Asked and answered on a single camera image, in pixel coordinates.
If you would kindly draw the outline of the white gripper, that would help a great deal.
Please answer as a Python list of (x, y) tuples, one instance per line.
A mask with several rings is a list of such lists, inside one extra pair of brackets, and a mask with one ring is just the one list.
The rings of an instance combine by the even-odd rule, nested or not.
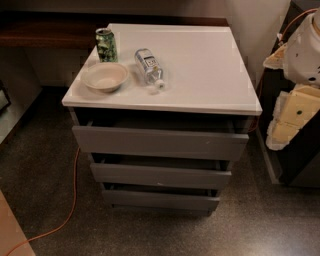
[[(268, 69), (282, 69), (286, 44), (268, 56), (263, 66)], [(266, 146), (270, 150), (283, 150), (290, 141), (320, 110), (320, 88), (296, 84), (289, 93), (280, 92), (275, 105), (275, 120), (267, 129)]]

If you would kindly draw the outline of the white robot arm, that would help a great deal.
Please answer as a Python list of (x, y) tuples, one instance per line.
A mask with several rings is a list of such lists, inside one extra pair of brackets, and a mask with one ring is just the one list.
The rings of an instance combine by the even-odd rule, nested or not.
[(286, 43), (265, 59), (263, 66), (282, 69), (295, 86), (277, 97), (266, 145), (286, 147), (320, 110), (320, 9), (309, 14)]

